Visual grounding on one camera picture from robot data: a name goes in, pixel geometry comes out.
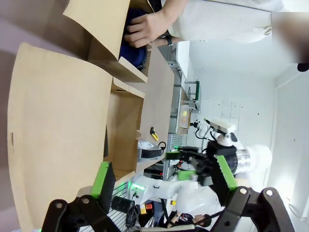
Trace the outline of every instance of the white wall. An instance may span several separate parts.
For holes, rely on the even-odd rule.
[[[199,70],[195,77],[201,82],[201,113],[194,115],[201,122],[203,118],[222,118],[237,125],[236,135],[244,145],[263,144],[270,147],[274,118],[274,79],[265,79],[232,73],[217,69]],[[201,146],[195,138],[193,127],[189,130],[188,145]],[[252,181],[263,188],[266,172],[251,176]],[[238,232],[253,228],[251,219],[242,218]]]
[[[309,217],[309,72],[299,73],[292,65],[276,79],[276,96],[275,143],[268,186],[276,188],[284,202],[295,207],[298,216]],[[309,224],[287,209],[296,231],[309,231]]]

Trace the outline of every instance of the workbench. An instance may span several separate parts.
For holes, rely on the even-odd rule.
[[[150,134],[150,128],[154,127],[156,134],[159,136],[158,143],[163,141],[167,144],[170,110],[173,97],[174,73],[157,47],[153,46],[151,50],[147,83],[127,84],[145,93],[141,114],[140,138],[142,140],[156,143]],[[138,162],[137,170],[144,170],[162,160],[163,157],[164,154],[157,160]]]

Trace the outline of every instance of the navy bag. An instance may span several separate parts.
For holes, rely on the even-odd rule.
[[[129,34],[129,32],[126,30],[127,26],[130,25],[130,22],[133,18],[145,15],[146,12],[144,12],[142,9],[129,9],[127,16],[126,16],[126,23],[125,23],[125,29],[124,34]],[[147,59],[147,47],[140,47],[135,48],[131,47],[128,42],[126,42],[123,38],[121,41],[120,46],[120,53],[119,58],[123,57],[127,61],[129,61],[132,65],[134,65],[138,70],[143,70],[145,68],[145,62]]]

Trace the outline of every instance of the white panel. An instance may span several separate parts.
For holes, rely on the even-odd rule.
[[[176,60],[185,77],[188,76],[190,41],[177,43]]]
[[[212,116],[210,117],[210,119],[212,118],[221,118],[222,116],[222,101],[214,101],[213,102],[213,112],[212,112]]]
[[[239,118],[240,114],[240,102],[232,101],[231,102],[231,118]]]
[[[283,200],[291,199],[299,217],[308,217],[309,73],[295,76],[288,70],[277,83],[282,85],[278,89],[276,139],[268,186],[275,187]],[[307,222],[300,221],[289,209],[288,213],[296,231],[308,231]]]
[[[222,114],[221,118],[231,117],[231,102],[229,100],[222,101]]]

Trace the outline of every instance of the person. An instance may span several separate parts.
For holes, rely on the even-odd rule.
[[[180,226],[180,225],[191,225],[191,224],[195,224],[203,219],[205,219],[206,217],[209,217],[209,215],[205,214],[205,215],[195,215],[195,217],[193,217],[190,214],[178,214],[176,211],[172,211],[169,219],[171,219],[176,225]],[[208,227],[211,225],[211,219],[198,224],[201,227]],[[164,215],[161,217],[158,227],[164,227],[164,228],[170,228],[171,224],[169,224],[168,222],[164,223]]]
[[[134,18],[124,39],[133,47],[224,39],[253,43],[271,32],[271,14],[282,0],[135,0],[148,13]]]

